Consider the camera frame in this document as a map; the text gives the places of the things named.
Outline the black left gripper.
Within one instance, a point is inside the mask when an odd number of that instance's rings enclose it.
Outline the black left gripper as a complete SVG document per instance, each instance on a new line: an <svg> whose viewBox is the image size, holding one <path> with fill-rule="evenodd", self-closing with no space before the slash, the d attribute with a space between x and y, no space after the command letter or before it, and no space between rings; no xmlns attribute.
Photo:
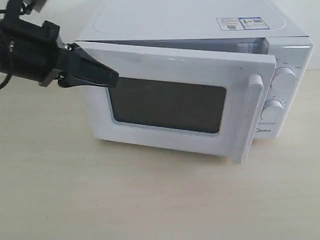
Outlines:
<svg viewBox="0 0 320 240"><path fill-rule="evenodd" d="M9 0L0 13L0 71L5 74L0 83L5 87L13 76L29 79L41 87L56 80L58 54L63 48L64 77L58 79L61 88L79 86L115 87L119 73L99 62L76 43L64 43L60 38L60 26L50 21L42 25L21 19L32 10L43 6L43 0ZM85 78L75 75L102 75Z"/></svg>

